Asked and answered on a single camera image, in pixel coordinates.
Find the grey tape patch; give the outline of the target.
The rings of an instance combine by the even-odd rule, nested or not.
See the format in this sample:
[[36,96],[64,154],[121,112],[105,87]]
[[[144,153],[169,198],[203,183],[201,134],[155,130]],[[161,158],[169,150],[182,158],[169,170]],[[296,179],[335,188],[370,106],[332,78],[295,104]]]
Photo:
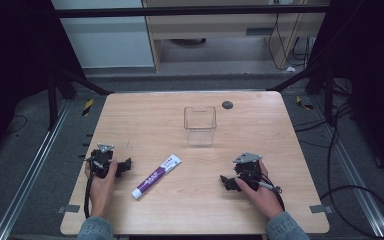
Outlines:
[[310,210],[313,214],[316,214],[316,213],[331,214],[333,212],[333,209],[330,206],[324,206],[324,205],[311,205]]
[[79,209],[80,209],[79,205],[68,204],[68,205],[64,205],[64,206],[59,206],[58,209],[57,209],[57,212],[59,214],[65,214],[67,212],[69,212],[69,213],[78,213]]

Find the aluminium floor rail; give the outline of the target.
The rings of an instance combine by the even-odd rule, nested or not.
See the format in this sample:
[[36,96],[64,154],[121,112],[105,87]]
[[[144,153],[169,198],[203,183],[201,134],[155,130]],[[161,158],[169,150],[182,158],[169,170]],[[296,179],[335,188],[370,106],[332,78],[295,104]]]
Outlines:
[[0,240],[7,240],[30,193],[38,178],[41,169],[46,162],[49,152],[60,132],[60,129],[66,119],[67,113],[71,106],[71,100],[63,100],[61,108],[57,114],[57,120],[54,126],[47,131],[30,167],[27,170],[21,184],[19,185],[15,196],[13,197],[9,207],[5,211],[4,216],[0,220]]
[[[325,129],[327,135],[331,138],[330,144],[328,146],[328,156],[327,156],[327,197],[330,202],[332,209],[338,215],[338,217],[344,221],[349,227],[364,235],[368,238],[375,240],[384,240],[384,199],[379,196],[376,192],[368,188],[366,182],[363,180],[362,176],[359,174],[357,168],[352,162],[345,145],[340,139],[338,133],[338,118],[342,113],[347,113],[350,110],[348,104],[340,105],[337,108],[337,111],[333,113],[334,119],[337,121],[337,124],[332,127],[329,125],[328,121],[324,116],[324,106],[323,101],[317,97],[311,97],[313,102],[314,110],[321,117],[323,128]],[[332,153],[336,154],[336,159],[339,161],[347,179],[347,185],[341,186],[332,186],[331,181],[331,160]],[[365,218],[368,221],[368,224],[371,228],[370,232],[366,232],[362,227],[358,227],[356,224],[352,223],[346,215],[340,210],[338,201],[334,198],[334,194],[339,194],[342,191],[351,191],[357,199],[359,208],[362,210]]]

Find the black metal stand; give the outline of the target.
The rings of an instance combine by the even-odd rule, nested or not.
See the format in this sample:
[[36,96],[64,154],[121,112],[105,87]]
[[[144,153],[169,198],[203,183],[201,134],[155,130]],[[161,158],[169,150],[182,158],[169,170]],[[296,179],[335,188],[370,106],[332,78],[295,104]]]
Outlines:
[[47,92],[49,105],[49,130],[52,130],[58,120],[58,107],[56,92],[60,91],[64,99],[73,99],[76,96],[76,90],[71,82],[74,81],[80,85],[92,90],[99,95],[109,95],[112,91],[105,90],[80,74],[74,73],[57,63],[51,63],[48,68]]
[[333,96],[337,90],[334,89],[334,71],[329,64],[309,64],[303,71],[274,87],[268,88],[268,91],[281,92],[306,78],[309,79],[305,87],[308,94],[313,95],[320,89],[324,90],[324,116],[329,125],[334,127],[337,121],[333,115]]

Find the clear plastic container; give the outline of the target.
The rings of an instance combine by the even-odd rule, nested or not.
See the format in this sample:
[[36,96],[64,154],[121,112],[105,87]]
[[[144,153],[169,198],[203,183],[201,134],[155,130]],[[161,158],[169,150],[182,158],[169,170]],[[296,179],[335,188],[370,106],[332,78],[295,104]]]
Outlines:
[[184,129],[189,145],[212,145],[216,128],[216,109],[214,107],[184,108]]

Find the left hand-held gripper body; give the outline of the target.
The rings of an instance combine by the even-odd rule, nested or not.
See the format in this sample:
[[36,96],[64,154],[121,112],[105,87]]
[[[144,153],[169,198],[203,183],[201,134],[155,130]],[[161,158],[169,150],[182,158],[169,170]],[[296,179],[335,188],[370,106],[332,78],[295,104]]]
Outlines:
[[114,145],[97,144],[97,148],[91,152],[91,156],[88,159],[90,164],[90,176],[97,176],[104,179],[109,172],[111,163],[114,156]]

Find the white cabinet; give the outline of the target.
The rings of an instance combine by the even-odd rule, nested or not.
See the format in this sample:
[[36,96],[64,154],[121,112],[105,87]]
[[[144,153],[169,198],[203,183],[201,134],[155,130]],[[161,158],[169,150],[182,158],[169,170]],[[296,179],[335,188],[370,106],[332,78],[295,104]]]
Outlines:
[[[51,0],[56,10],[142,8],[141,0]],[[153,67],[144,17],[62,18],[83,69]]]

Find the light wooden desk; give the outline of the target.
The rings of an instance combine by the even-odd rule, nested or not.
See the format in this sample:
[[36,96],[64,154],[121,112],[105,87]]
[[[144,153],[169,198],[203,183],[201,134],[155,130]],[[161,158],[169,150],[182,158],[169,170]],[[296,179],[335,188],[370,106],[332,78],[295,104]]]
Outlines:
[[[315,5],[330,0],[141,0],[145,7]],[[200,39],[263,36],[275,66],[289,65],[295,41],[318,35],[323,13],[148,16],[150,39]]]

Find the person's left hand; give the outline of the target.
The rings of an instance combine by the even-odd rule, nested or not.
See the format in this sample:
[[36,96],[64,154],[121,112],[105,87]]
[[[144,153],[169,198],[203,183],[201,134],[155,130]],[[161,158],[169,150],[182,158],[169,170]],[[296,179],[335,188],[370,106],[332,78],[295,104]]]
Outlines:
[[89,193],[91,217],[101,217],[106,219],[114,190],[116,170],[117,160],[113,159],[110,163],[108,174],[104,179],[99,177],[92,178]]

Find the yellow and black tape strip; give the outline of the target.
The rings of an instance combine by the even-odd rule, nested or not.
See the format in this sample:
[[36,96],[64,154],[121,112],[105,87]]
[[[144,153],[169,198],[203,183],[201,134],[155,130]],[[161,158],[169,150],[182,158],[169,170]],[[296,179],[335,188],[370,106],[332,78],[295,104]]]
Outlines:
[[313,104],[311,103],[311,100],[308,96],[297,96],[296,102],[299,106],[306,110],[313,110]]
[[94,103],[94,99],[88,99],[86,101],[85,107],[84,107],[84,109],[82,111],[82,116],[88,115],[88,113],[89,113],[93,103]]

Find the black horizontal frame bar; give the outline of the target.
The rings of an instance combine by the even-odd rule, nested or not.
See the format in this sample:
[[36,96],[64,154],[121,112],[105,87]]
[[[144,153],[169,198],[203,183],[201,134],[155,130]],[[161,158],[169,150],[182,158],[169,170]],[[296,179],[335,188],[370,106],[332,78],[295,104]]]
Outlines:
[[186,6],[114,9],[68,9],[54,10],[59,18],[94,17],[141,17],[180,15],[228,15],[228,14],[280,14],[280,13],[325,13],[329,4],[315,5],[242,5],[242,6]]

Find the person's right hand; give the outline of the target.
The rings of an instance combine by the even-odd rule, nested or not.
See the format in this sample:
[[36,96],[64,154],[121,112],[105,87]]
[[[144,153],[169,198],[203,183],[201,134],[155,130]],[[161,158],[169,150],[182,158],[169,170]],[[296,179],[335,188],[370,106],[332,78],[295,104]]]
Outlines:
[[273,191],[265,187],[259,187],[257,191],[254,191],[240,178],[235,178],[235,182],[267,220],[271,220],[283,212],[283,208]]

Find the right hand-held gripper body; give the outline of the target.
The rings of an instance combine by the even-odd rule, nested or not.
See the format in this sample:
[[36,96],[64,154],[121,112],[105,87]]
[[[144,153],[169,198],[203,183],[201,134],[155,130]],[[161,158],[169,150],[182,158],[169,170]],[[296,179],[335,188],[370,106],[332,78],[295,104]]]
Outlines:
[[261,155],[244,152],[233,160],[237,177],[242,179],[254,191],[258,190],[259,183],[262,181],[261,159]]

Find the purple and white toothpaste tube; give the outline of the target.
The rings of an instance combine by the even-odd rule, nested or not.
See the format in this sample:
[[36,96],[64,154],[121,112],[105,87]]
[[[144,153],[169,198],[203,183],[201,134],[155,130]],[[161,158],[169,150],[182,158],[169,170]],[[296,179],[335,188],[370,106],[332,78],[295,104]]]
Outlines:
[[175,154],[171,154],[159,167],[157,167],[145,180],[143,180],[133,191],[135,200],[141,198],[151,187],[160,181],[165,175],[172,171],[182,160]]

